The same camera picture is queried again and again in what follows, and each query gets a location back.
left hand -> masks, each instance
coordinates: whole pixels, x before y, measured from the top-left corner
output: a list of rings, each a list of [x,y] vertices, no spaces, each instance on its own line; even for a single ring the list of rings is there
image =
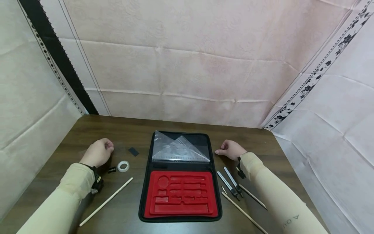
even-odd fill
[[[108,138],[97,140],[86,150],[79,163],[98,168],[108,161],[113,150],[114,145]]]

tape roll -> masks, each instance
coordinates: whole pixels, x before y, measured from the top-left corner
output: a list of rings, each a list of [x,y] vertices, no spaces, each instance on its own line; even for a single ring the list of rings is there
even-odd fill
[[[119,172],[126,172],[126,171],[129,170],[129,168],[130,168],[130,164],[129,164],[128,161],[121,161],[121,162],[119,162],[119,164],[117,165],[117,169],[118,169]]]

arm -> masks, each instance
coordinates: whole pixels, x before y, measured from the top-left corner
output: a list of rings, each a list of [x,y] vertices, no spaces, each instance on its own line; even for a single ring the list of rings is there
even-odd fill
[[[255,185],[261,200],[278,225],[283,227],[284,233],[327,233],[301,199],[265,167],[254,153],[247,152],[236,142],[225,140],[216,154],[233,160],[240,156],[241,169]]]
[[[91,191],[94,172],[87,166],[103,165],[113,152],[113,143],[107,138],[90,145],[80,163],[72,164],[60,185],[41,204],[17,234],[66,234],[69,231],[80,201]]]
[[[60,185],[17,234],[68,233],[80,201],[91,191],[94,179],[94,172],[90,168],[79,163],[72,164]]]

black stripe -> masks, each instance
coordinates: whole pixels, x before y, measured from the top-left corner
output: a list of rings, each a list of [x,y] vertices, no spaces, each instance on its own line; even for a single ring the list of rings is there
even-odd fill
[[[89,114],[98,115],[99,113],[80,82],[39,0],[19,0],[19,2],[74,93]]]

red foam insert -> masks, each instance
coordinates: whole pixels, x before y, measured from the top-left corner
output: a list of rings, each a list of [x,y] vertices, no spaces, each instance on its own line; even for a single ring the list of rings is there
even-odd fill
[[[218,216],[212,174],[206,171],[151,172],[144,217],[194,215]]]

